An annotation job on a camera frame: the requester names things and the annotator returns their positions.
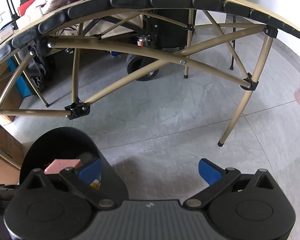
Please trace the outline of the white yellow plush toy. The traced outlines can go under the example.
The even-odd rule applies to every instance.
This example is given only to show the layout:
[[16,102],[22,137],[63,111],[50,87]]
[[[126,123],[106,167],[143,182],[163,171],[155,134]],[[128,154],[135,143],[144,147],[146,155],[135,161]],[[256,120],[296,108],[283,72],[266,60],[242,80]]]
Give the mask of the white yellow plush toy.
[[101,186],[101,182],[98,180],[98,179],[95,179],[91,184],[90,184],[91,187],[93,187],[94,189],[96,190],[99,190],[100,189],[100,186]]

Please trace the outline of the pink layered sponge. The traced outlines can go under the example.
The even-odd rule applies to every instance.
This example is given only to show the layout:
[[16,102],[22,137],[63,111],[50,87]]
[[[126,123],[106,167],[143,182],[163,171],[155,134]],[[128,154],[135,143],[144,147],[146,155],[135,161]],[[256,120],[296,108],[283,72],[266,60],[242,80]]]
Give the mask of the pink layered sponge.
[[79,168],[82,166],[80,159],[55,159],[45,170],[45,174],[59,174],[61,170],[71,167]]

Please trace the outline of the black round trash bin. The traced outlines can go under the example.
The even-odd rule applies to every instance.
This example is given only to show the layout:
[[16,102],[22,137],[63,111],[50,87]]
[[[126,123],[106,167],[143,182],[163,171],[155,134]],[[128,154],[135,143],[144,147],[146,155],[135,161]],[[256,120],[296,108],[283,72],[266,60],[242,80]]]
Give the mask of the black round trash bin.
[[39,168],[55,175],[70,167],[81,181],[101,191],[116,203],[129,198],[123,180],[102,155],[94,141],[73,127],[52,129],[39,137],[29,148],[21,165],[19,183]]

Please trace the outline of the cardboard box with green liner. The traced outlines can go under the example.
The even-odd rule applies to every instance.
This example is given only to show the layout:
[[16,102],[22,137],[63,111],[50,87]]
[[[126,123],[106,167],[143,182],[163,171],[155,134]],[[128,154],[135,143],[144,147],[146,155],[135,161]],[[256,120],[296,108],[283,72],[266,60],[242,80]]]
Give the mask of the cardboard box with green liner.
[[19,183],[23,159],[22,144],[0,125],[0,184]]

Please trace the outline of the black cart wheel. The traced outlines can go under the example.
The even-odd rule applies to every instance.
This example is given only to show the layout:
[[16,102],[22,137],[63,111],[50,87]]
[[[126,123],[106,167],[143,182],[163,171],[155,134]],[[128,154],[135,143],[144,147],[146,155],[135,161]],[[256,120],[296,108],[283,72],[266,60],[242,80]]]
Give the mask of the black cart wheel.
[[[135,72],[153,62],[155,62],[156,59],[150,58],[150,57],[144,57],[140,55],[134,55],[134,54],[128,54],[126,59],[126,65],[127,65],[127,74],[131,74],[132,72]],[[158,74],[159,70],[154,70],[146,75],[140,77],[138,81],[144,82],[149,81],[155,78]]]

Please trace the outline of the khaki folding camping table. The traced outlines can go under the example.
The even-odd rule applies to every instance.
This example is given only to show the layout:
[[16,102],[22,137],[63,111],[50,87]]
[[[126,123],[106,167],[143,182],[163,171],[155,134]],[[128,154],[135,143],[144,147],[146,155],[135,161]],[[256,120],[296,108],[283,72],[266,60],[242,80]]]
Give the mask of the khaki folding camping table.
[[[170,54],[158,50],[155,45],[155,38],[142,40],[136,45],[108,41],[103,36],[86,37],[83,34],[76,36],[57,35],[57,31],[63,30],[75,24],[82,25],[89,20],[96,20],[106,16],[128,12],[132,17],[146,16],[155,18],[157,10],[186,10],[188,12],[189,23],[181,23],[180,27],[187,30],[189,34],[194,33],[197,26],[193,24],[194,13],[202,10],[205,13],[210,11],[222,12],[234,16],[241,16],[253,20],[252,24],[231,24],[234,32],[221,34],[216,38],[207,40],[197,45],[188,43],[186,47],[176,53]],[[11,91],[18,77],[22,74],[29,62],[39,54],[46,55],[52,50],[73,49],[78,53],[82,49],[94,49],[104,51],[116,51],[126,54],[140,55],[156,59],[155,62],[128,74],[126,77],[112,83],[105,89],[94,94],[87,100],[75,99],[66,109],[57,110],[10,110],[0,107],[0,115],[10,116],[52,116],[66,117],[69,119],[86,116],[90,112],[90,106],[110,93],[122,88],[123,86],[139,79],[147,73],[160,69],[161,67],[175,63],[185,68],[194,68],[239,84],[245,91],[243,99],[239,104],[230,124],[218,142],[223,146],[226,139],[237,124],[239,117],[243,113],[253,91],[257,88],[259,78],[266,64],[273,39],[277,37],[277,32],[282,30],[300,39],[300,30],[291,25],[287,20],[269,12],[259,5],[244,0],[82,0],[60,9],[57,9],[25,28],[16,32],[12,37],[2,42],[0,45],[0,64],[8,58],[14,56],[19,50],[27,45],[31,49],[13,72],[7,86],[5,87],[1,100],[4,100]],[[260,52],[256,67],[253,73],[248,73],[244,68],[241,69],[242,77],[236,77],[223,72],[218,68],[208,64],[200,63],[190,59],[190,56],[218,46],[224,43],[231,43],[233,40],[265,33],[263,47]]]

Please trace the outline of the red cardboard tray box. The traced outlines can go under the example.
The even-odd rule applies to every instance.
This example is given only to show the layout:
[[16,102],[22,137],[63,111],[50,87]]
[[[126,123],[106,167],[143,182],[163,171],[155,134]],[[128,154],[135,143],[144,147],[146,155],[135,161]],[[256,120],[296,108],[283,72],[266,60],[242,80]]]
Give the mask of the red cardboard tray box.
[[20,6],[18,7],[18,15],[23,17],[24,15],[32,13],[40,14],[44,16],[43,7],[46,5],[46,0],[20,0]]

